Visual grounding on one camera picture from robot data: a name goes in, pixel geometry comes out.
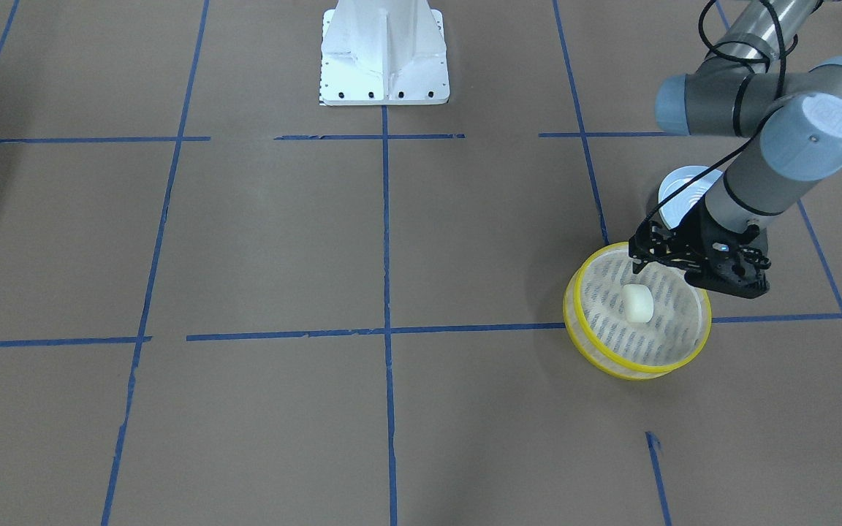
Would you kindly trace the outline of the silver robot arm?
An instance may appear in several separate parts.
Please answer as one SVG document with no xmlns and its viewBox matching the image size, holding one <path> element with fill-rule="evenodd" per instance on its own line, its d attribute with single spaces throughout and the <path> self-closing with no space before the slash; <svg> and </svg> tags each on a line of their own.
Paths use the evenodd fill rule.
<svg viewBox="0 0 842 526">
<path fill-rule="evenodd" d="M 766 230 L 842 169 L 842 56 L 789 74 L 786 60 L 818 1 L 752 1 L 698 70 L 659 87 L 667 133 L 742 137 L 726 169 L 676 226 L 652 210 L 628 242 L 632 272 L 674 267 L 696 289 L 755 299 L 770 290 Z"/>
</svg>

